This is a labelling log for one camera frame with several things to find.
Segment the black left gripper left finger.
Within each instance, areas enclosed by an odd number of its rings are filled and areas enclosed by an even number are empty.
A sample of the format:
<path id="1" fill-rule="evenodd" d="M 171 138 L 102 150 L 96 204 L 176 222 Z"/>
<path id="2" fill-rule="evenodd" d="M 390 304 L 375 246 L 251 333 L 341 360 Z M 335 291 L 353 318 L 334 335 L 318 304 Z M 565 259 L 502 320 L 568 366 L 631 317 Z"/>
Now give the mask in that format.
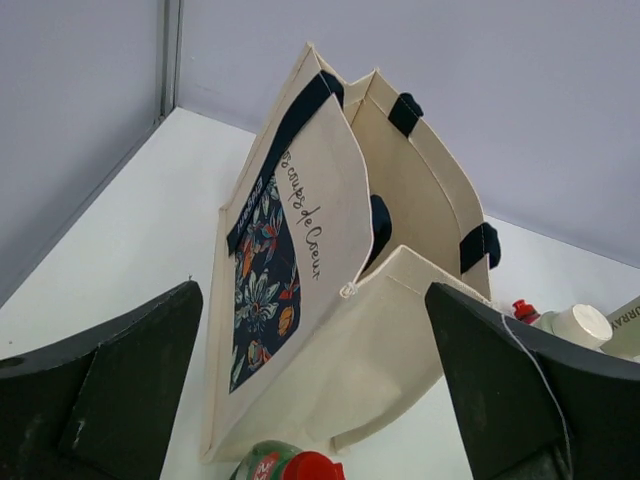
<path id="1" fill-rule="evenodd" d="M 2 478 L 159 478 L 202 309 L 189 280 L 2 360 Z"/>

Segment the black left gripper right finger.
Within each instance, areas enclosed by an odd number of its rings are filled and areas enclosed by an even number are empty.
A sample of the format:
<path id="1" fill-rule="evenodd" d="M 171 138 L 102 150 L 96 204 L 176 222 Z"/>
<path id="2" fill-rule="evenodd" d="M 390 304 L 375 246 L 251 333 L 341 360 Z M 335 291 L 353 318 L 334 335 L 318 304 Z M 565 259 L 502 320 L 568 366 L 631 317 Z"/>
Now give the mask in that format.
<path id="1" fill-rule="evenodd" d="M 443 284 L 425 306 L 476 479 L 636 479 L 639 366 Z"/>

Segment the red Fairy dish soap bottle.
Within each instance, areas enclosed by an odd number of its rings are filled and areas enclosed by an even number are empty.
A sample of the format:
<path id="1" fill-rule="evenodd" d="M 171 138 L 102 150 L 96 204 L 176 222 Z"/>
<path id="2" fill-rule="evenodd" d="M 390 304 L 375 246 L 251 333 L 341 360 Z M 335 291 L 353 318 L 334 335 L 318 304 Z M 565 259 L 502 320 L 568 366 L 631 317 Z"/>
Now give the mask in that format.
<path id="1" fill-rule="evenodd" d="M 540 317 L 536 308 L 524 299 L 516 300 L 512 307 L 514 318 L 522 323 L 531 325 Z"/>

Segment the cream canvas tote bag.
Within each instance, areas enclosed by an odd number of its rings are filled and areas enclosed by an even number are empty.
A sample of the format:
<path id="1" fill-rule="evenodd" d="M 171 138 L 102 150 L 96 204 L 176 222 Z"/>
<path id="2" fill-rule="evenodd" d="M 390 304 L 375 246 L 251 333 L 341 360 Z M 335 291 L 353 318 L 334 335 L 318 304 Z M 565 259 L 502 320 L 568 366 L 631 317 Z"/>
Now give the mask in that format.
<path id="1" fill-rule="evenodd" d="M 413 96 L 306 45 L 219 212 L 202 460 L 339 452 L 397 420 L 443 373 L 428 288 L 488 303 L 499 258 Z"/>

